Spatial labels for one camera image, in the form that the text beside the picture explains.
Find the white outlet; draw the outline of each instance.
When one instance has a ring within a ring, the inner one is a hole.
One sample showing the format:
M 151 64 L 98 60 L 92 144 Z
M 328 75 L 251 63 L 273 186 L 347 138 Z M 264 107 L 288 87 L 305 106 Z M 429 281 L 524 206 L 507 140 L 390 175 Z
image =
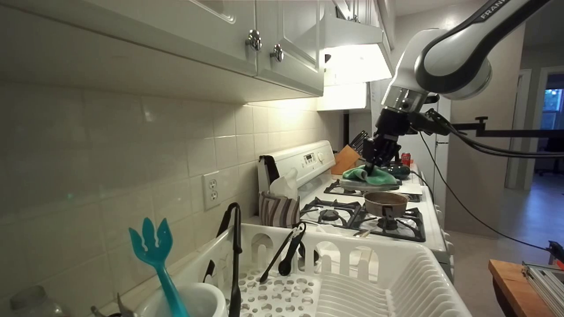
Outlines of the white outlet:
M 202 185 L 204 188 L 204 205 L 206 210 L 215 207 L 221 203 L 222 190 L 218 181 L 219 171 L 205 174 L 202 176 Z

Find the green rag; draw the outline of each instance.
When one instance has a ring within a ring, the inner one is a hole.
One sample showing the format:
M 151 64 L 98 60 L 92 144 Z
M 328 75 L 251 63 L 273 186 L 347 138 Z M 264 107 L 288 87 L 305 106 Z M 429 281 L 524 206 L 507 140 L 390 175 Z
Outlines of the green rag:
M 364 170 L 364 165 L 345 171 L 343 173 L 343 178 L 360 180 L 371 185 L 387 185 L 397 183 L 395 177 L 393 177 L 390 173 L 379 169 L 378 167 L 375 167 L 372 170 L 372 173 L 368 175 L 368 172 Z

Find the dish drying rack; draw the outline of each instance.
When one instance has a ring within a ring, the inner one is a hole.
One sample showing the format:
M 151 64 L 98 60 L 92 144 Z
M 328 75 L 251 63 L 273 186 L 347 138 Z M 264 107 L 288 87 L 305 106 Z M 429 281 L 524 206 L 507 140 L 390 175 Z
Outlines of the dish drying rack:
M 302 242 L 305 259 L 296 253 L 292 271 L 280 276 L 277 266 L 270 270 L 265 283 L 258 280 L 274 253 L 291 229 L 241 225 L 239 288 L 244 317 L 470 317 L 471 314 L 432 252 L 419 244 L 403 241 L 360 239 L 307 231 Z M 174 277 L 178 287 L 202 282 L 210 261 L 214 272 L 205 279 L 225 295 L 229 307 L 233 272 L 234 229 L 219 235 L 199 251 L 195 259 Z M 340 251 L 339 272 L 332 272 L 332 259 L 321 254 L 314 264 L 314 249 L 330 242 Z M 378 259 L 377 279 L 365 259 L 350 270 L 350 254 L 371 250 Z M 154 302 L 162 291 L 146 300 Z M 138 308 L 143 311 L 144 304 Z

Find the blue slotted spatula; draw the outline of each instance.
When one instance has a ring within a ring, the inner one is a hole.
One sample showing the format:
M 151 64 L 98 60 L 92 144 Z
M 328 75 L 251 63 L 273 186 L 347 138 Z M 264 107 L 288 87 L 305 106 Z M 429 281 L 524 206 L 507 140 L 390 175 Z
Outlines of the blue slotted spatula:
M 155 271 L 157 271 L 157 276 L 161 282 L 162 290 L 165 292 L 172 316 L 190 317 L 165 267 L 166 257 L 173 246 L 173 236 L 170 233 L 166 218 L 162 220 L 157 229 L 158 246 L 155 240 L 155 227 L 149 218 L 143 220 L 143 239 L 147 247 L 146 251 L 137 231 L 129 228 L 129 235 L 131 236 L 131 244 L 133 244 L 133 251 L 137 258 L 154 267 Z

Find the wooden table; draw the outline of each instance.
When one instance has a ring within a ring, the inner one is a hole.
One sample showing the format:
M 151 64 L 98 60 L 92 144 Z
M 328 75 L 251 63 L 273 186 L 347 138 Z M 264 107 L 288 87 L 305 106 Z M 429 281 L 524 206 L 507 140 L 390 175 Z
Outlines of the wooden table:
M 554 317 L 521 272 L 522 265 L 490 260 L 497 301 L 507 317 Z

